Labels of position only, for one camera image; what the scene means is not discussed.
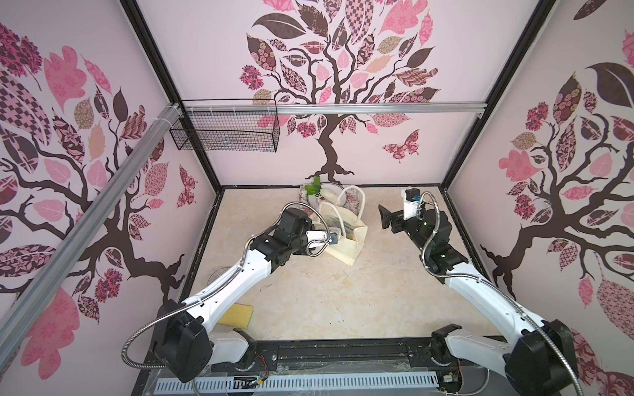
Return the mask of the cream canvas tote bag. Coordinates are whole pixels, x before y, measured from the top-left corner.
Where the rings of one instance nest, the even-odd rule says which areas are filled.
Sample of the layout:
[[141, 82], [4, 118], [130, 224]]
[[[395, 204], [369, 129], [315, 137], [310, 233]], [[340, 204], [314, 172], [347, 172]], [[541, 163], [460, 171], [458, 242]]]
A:
[[[356, 186], [356, 188], [363, 192], [366, 206], [367, 198], [365, 192], [358, 186]], [[326, 252], [341, 262], [352, 266], [355, 264], [364, 247], [368, 227], [362, 218], [355, 216], [355, 214], [345, 208], [341, 207], [343, 213], [340, 213], [338, 206], [332, 206], [330, 203], [326, 204], [333, 208], [335, 214], [326, 216], [320, 214], [324, 218], [325, 223], [330, 227], [331, 232], [339, 234], [338, 243], [328, 246]]]

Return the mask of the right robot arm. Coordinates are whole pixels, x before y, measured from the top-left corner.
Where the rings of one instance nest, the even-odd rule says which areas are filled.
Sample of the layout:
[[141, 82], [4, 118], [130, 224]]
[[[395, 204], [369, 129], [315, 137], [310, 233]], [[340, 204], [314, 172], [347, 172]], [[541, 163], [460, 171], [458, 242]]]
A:
[[572, 331], [559, 320], [547, 321], [505, 295], [449, 242], [452, 225], [443, 211], [401, 211], [379, 206], [381, 227], [406, 234], [419, 249], [424, 269], [459, 293], [500, 332], [500, 340], [479, 336], [451, 323], [434, 331], [429, 354], [450, 366], [467, 360], [504, 376], [521, 395], [558, 395], [568, 386], [582, 394]]

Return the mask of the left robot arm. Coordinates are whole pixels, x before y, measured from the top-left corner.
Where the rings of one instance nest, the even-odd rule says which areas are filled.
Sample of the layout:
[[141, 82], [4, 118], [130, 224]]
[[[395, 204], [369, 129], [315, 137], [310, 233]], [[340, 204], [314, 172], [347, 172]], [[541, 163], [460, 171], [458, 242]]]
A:
[[285, 265], [293, 255], [318, 252], [330, 236], [302, 210], [287, 208], [277, 224], [249, 243], [244, 257], [203, 290], [159, 310], [150, 351], [183, 383], [215, 364], [239, 363], [254, 341], [244, 332], [216, 331], [223, 315], [247, 291]]

